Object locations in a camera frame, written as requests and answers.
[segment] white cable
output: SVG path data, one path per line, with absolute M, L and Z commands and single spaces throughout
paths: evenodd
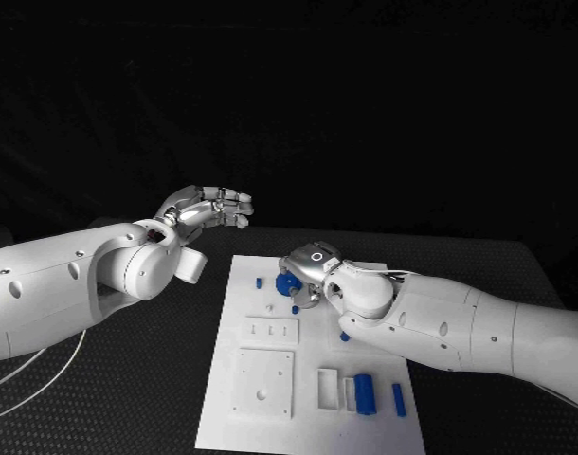
M 46 388 L 53 384 L 53 381 L 56 381 L 56 379 L 59 378 L 59 376 L 64 374 L 64 371 L 66 370 L 66 367 L 69 366 L 69 364 L 72 363 L 72 360 L 74 360 L 74 357 L 77 356 L 77 354 L 79 353 L 79 349 L 81 349 L 81 345 L 84 343 L 84 338 L 87 336 L 87 331 L 84 331 L 84 333 L 81 334 L 81 339 L 79 339 L 79 344 L 77 344 L 77 349 L 74 350 L 74 354 L 72 354 L 72 357 L 69 358 L 69 361 L 66 362 L 66 365 L 61 368 L 61 371 L 56 373 L 56 375 L 52 377 L 52 380 L 45 384 L 45 386 L 42 387 L 42 389 L 39 389 L 39 391 L 25 400 L 25 401 L 20 401 L 10 409 L 4 410 L 4 412 L 0 413 L 0 417 L 3 417 L 6 414 L 9 414 L 10 412 L 13 412 L 20 406 L 23 406 L 26 403 L 29 403 L 29 401 L 32 401 L 46 390 Z
M 362 267 L 358 267 L 352 261 L 343 261 L 343 264 L 356 272 L 365 272 L 365 273 L 402 273 L 405 275 L 419 275 L 419 273 L 411 272 L 408 270 L 373 270 L 370 268 L 362 268 Z
M 38 351 L 36 355 L 26 361 L 26 363 L 0 380 L 0 385 L 12 379 L 12 377 L 22 372 L 22 370 L 33 363 L 33 361 L 39 358 L 42 353 L 46 351 L 46 348 Z

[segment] robotic hand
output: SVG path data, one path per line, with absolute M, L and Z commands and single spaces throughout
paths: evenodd
M 578 407 L 578 312 L 503 300 L 460 282 L 368 270 L 319 242 L 281 258 L 300 308 L 326 296 L 343 331 L 440 370 L 500 373 Z
M 0 360 L 46 348 L 156 297 L 172 276 L 196 283 L 206 257 L 186 245 L 203 228 L 245 228 L 252 213 L 247 194 L 192 186 L 153 219 L 2 248 Z

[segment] dark table surface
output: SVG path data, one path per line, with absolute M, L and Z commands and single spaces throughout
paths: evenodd
M 53 386 L 0 418 L 0 454 L 208 453 L 195 450 L 195 442 L 232 256 L 284 256 L 316 240 L 337 246 L 346 258 L 457 280 L 509 300 L 564 307 L 517 242 L 212 228 L 192 244 L 209 257 L 198 285 L 175 279 L 154 300 L 90 329 Z M 53 346 L 0 388 L 0 411 L 46 383 L 77 342 L 78 336 Z M 0 378 L 28 358 L 0 363 Z M 578 453 L 578 409 L 536 386 L 499 374 L 443 372 L 414 362 L 408 367 L 430 454 Z

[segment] white board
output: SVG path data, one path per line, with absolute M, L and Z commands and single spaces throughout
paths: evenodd
M 291 455 L 425 454 L 405 359 L 355 340 L 350 345 L 337 345 L 340 328 L 330 325 L 336 311 L 327 300 L 293 315 L 291 299 L 275 290 L 277 262 L 278 258 L 234 257 L 196 448 Z M 255 287 L 257 278 L 264 282 L 261 289 Z M 249 317 L 298 319 L 300 344 L 245 342 L 242 326 Z M 238 417 L 229 411 L 236 392 L 236 353 L 247 348 L 294 353 L 290 420 Z M 339 411 L 319 409 L 319 369 L 337 371 Z M 378 414 L 372 416 L 343 409 L 343 380 L 360 373 L 373 375 Z M 402 385 L 408 417 L 399 417 L 395 410 L 394 383 Z

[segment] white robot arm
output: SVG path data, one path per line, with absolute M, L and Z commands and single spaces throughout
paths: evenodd
M 324 242 L 278 265 L 304 283 L 294 303 L 311 308 L 324 296 L 352 338 L 440 370 L 525 379 L 578 407 L 578 312 L 412 272 L 362 269 Z
M 247 194 L 192 186 L 153 219 L 2 248 L 0 360 L 46 348 L 154 298 L 172 276 L 196 283 L 206 257 L 186 244 L 203 228 L 244 228 L 251 214 Z

